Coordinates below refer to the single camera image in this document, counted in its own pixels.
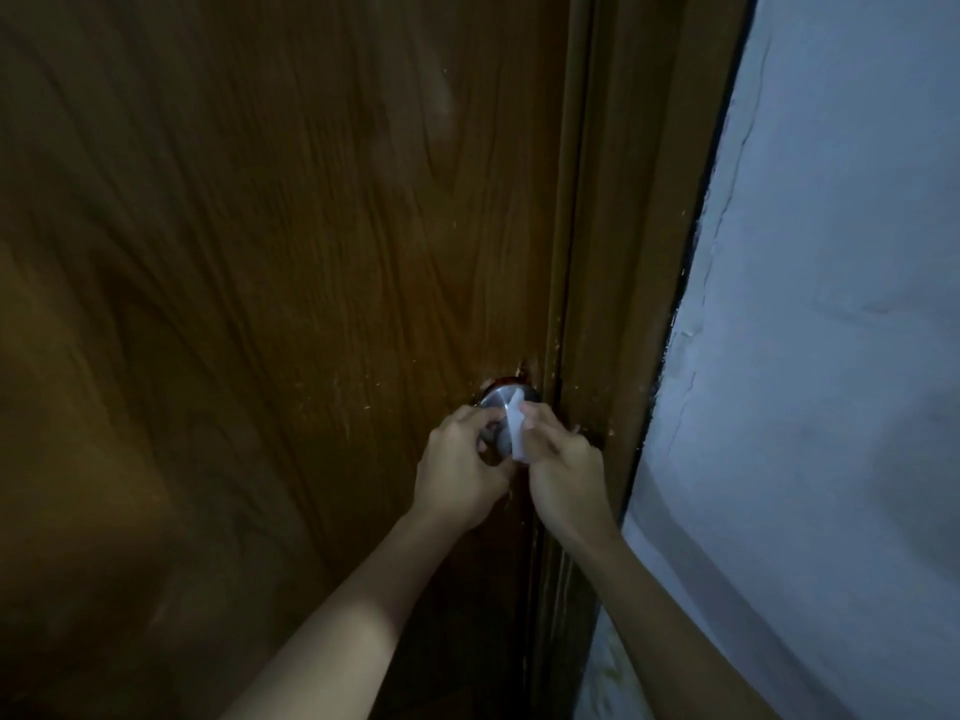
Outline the brown wooden door frame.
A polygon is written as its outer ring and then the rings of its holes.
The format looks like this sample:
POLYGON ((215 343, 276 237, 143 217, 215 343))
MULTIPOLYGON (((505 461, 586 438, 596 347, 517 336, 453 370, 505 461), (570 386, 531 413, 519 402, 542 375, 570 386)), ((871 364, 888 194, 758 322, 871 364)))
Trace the brown wooden door frame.
POLYGON ((757 0, 570 0, 542 398, 621 524, 757 0))

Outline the white wipe cloth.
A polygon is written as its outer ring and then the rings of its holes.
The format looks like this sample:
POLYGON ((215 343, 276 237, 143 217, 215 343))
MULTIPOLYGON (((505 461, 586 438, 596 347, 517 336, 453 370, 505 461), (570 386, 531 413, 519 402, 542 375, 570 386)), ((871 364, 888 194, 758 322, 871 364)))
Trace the white wipe cloth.
POLYGON ((529 465, 529 458, 524 448, 524 420, 522 405, 525 398, 520 391, 515 391, 506 407, 506 426, 503 428, 499 445, 503 456, 509 457, 516 463, 529 465))

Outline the person's left hand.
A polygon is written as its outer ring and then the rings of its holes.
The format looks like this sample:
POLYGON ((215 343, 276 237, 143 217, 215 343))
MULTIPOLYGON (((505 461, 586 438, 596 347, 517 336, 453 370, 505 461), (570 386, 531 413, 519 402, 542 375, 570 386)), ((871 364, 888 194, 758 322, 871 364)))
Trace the person's left hand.
POLYGON ((503 496, 484 496, 481 431, 503 410, 461 406, 434 428, 416 470, 413 512, 437 520, 456 537, 486 520, 503 496))

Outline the person's right hand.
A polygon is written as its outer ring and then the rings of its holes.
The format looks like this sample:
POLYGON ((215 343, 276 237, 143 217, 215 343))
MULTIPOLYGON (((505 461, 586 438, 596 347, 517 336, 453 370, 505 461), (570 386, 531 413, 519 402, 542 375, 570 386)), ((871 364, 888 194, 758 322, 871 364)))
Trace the person's right hand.
POLYGON ((524 423, 551 428, 553 459, 529 467, 537 516, 571 555, 603 550, 619 539, 605 481, 604 458, 582 435, 568 430, 549 406, 524 402, 524 423))

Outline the person's left forearm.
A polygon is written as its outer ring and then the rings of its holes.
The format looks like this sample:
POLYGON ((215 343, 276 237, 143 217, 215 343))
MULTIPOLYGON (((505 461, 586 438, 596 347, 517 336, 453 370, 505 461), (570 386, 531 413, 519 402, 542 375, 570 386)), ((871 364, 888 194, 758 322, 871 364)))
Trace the person's left forearm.
POLYGON ((414 605, 467 517, 448 506, 411 508, 222 720, 368 720, 414 605))

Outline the person's right forearm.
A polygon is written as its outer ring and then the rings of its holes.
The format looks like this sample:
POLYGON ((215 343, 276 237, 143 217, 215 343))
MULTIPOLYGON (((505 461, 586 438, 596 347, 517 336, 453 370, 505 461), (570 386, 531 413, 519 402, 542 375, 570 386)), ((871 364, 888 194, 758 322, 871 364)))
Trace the person's right forearm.
POLYGON ((609 615, 657 720, 781 720, 617 531, 571 553, 609 615))

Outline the silver round door knob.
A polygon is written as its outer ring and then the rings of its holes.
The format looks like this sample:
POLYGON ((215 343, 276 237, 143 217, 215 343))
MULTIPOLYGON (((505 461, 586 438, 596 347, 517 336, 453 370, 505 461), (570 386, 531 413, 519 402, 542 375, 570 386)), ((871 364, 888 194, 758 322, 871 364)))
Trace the silver round door knob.
POLYGON ((521 377, 510 376, 500 378, 489 384, 477 405, 481 409, 500 409, 503 411, 503 418, 487 425, 480 435, 480 439, 498 444, 500 450, 502 450, 499 444, 502 437, 501 433, 506 426, 506 407, 513 398, 514 392, 521 392, 525 402, 539 403, 542 401, 534 386, 531 386, 521 377))

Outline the brown wooden door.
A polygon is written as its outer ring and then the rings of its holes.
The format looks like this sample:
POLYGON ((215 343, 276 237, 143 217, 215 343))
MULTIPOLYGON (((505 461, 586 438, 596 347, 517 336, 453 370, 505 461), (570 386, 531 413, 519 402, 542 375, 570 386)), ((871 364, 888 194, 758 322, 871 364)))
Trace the brown wooden door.
POLYGON ((556 347, 573 0, 0 0, 0 720, 219 720, 556 347))

